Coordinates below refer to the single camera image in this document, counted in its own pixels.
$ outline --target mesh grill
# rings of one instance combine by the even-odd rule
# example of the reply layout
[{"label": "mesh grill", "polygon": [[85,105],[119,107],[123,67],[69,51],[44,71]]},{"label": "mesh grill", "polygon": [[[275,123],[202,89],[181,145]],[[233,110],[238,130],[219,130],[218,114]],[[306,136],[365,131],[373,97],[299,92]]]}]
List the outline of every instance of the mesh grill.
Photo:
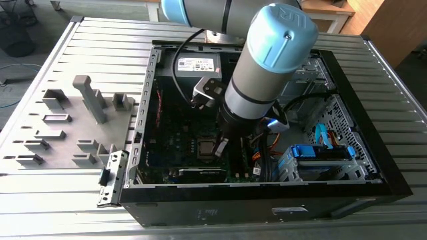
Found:
[{"label": "mesh grill", "polygon": [[339,144],[354,147],[358,153],[357,160],[367,162],[370,164],[366,166],[367,170],[370,171],[370,173],[377,173],[370,155],[365,148],[365,143],[358,140],[355,133],[351,131],[353,126],[347,121],[337,97],[334,97],[329,102],[327,108],[322,115],[318,116],[318,121],[315,122],[315,124],[306,129],[309,142],[313,144],[317,144],[317,135],[314,130],[318,123],[323,123],[330,131],[335,131]]}]

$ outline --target wastebasket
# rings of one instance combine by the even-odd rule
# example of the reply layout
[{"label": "wastebasket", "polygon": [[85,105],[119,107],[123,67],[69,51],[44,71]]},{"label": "wastebasket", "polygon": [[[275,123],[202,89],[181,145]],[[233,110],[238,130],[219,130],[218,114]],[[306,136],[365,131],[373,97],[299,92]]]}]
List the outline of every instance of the wastebasket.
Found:
[{"label": "wastebasket", "polygon": [[0,49],[14,58],[28,56],[36,49],[26,28],[12,12],[0,12]]},{"label": "wastebasket", "polygon": [[26,0],[0,0],[0,7],[4,12],[18,14],[19,24],[23,26],[31,27],[39,22],[35,11]]}]

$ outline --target white label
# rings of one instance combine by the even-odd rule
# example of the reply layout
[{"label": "white label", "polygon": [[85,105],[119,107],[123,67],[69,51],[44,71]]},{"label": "white label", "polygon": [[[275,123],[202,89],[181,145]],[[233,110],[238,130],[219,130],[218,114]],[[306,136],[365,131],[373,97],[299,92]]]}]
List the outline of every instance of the white label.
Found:
[{"label": "white label", "polygon": [[258,175],[258,176],[262,175],[262,169],[261,168],[254,167],[254,175]]},{"label": "white label", "polygon": [[181,58],[178,61],[178,71],[189,72],[215,72],[213,58]]},{"label": "white label", "polygon": [[305,207],[275,207],[273,210],[273,214],[278,215],[278,213],[294,213],[294,212],[309,212]]}]

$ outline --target ur logo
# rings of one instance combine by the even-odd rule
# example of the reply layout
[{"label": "ur logo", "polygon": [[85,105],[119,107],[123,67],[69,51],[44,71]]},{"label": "ur logo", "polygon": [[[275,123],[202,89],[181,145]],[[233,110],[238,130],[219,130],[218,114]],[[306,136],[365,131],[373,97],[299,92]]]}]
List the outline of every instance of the ur logo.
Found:
[{"label": "ur logo", "polygon": [[283,20],[294,22],[299,28],[306,28],[306,18],[298,12],[281,8],[279,14]]}]

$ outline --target light blue joint cap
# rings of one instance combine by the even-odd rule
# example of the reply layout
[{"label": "light blue joint cap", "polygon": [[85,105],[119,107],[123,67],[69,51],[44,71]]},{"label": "light blue joint cap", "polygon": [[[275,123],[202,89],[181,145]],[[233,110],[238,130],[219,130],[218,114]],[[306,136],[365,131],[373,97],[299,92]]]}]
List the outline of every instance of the light blue joint cap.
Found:
[{"label": "light blue joint cap", "polygon": [[310,16],[294,6],[274,3],[261,9],[253,21],[249,51],[267,71],[293,73],[307,60],[318,36]]},{"label": "light blue joint cap", "polygon": [[162,8],[170,21],[179,24],[186,24],[189,27],[191,27],[185,0],[162,0]]}]

